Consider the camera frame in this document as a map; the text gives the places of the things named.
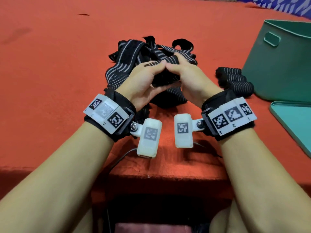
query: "red tabletop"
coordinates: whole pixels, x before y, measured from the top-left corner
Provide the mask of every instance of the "red tabletop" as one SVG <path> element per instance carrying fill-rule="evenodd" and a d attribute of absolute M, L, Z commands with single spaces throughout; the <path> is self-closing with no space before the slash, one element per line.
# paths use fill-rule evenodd
<path fill-rule="evenodd" d="M 153 35 L 156 43 L 170 46 L 185 38 L 194 44 L 198 66 L 216 82 L 217 67 L 243 67 L 265 19 L 307 21 L 244 3 L 202 0 L 0 0 L 0 17 L 0 196 L 82 124 L 82 111 L 106 86 L 104 74 L 113 65 L 108 55 L 118 41 Z M 311 160 L 269 112 L 270 102 L 252 96 L 248 103 L 258 117 L 259 137 L 308 189 Z M 213 156 L 221 154 L 213 138 L 194 134 L 206 149 L 175 147 L 177 113 L 200 118 L 200 109 L 189 102 L 169 110 L 152 105 L 150 117 L 163 123 L 157 157 L 147 160 L 133 153 L 111 176 L 143 180 L 143 185 L 126 181 L 136 192 L 157 192 L 160 180 L 171 181 L 165 186 L 169 192 L 175 191 L 172 183 L 183 180 L 206 188 L 228 182 L 222 160 Z M 137 144 L 130 137 L 119 141 L 107 165 Z"/>

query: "green bin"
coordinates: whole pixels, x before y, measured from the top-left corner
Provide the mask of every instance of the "green bin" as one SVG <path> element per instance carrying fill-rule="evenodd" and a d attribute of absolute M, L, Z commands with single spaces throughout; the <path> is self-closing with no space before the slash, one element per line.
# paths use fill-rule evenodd
<path fill-rule="evenodd" d="M 263 99 L 311 102 L 311 22 L 265 20 L 242 74 Z"/>

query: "metal screw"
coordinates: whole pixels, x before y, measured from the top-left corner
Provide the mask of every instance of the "metal screw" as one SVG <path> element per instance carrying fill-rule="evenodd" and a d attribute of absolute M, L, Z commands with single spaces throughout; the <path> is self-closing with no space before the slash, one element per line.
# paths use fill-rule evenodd
<path fill-rule="evenodd" d="M 196 123 L 196 126 L 197 126 L 198 128 L 203 128 L 203 127 L 204 127 L 204 124 L 203 124 L 202 120 L 198 121 L 198 122 Z"/>
<path fill-rule="evenodd" d="M 131 130 L 132 130 L 133 132 L 136 132 L 136 131 L 138 130 L 138 127 L 137 127 L 137 125 L 136 125 L 135 123 L 132 123 L 132 124 L 131 124 Z"/>

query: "hand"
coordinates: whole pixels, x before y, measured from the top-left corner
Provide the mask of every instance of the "hand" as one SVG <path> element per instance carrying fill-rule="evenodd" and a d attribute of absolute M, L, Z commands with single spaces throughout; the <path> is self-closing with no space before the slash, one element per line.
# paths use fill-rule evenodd
<path fill-rule="evenodd" d="M 157 94 L 174 86 L 174 84 L 171 84 L 155 88 L 151 85 L 154 76 L 165 69 L 166 61 L 162 61 L 155 66 L 144 66 L 151 62 L 141 63 L 136 66 L 129 77 L 116 89 L 117 92 L 133 103 L 137 111 L 148 104 Z"/>
<path fill-rule="evenodd" d="M 188 101 L 201 108 L 202 104 L 208 98 L 222 91 L 198 66 L 189 63 L 179 53 L 175 53 L 174 55 L 177 56 L 179 65 L 167 63 L 166 68 L 171 73 L 180 76 L 181 90 Z"/>

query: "forearm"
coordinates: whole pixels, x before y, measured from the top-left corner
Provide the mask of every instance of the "forearm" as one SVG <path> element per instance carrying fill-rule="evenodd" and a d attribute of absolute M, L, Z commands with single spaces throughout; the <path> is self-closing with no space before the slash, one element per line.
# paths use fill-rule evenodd
<path fill-rule="evenodd" d="M 4 232 L 60 232 L 90 192 L 114 142 L 84 123 L 0 202 Z M 11 224 L 10 219 L 19 219 Z"/>
<path fill-rule="evenodd" d="M 310 198 L 253 129 L 234 134 L 220 146 L 248 227 L 255 232 L 299 232 L 310 227 Z"/>

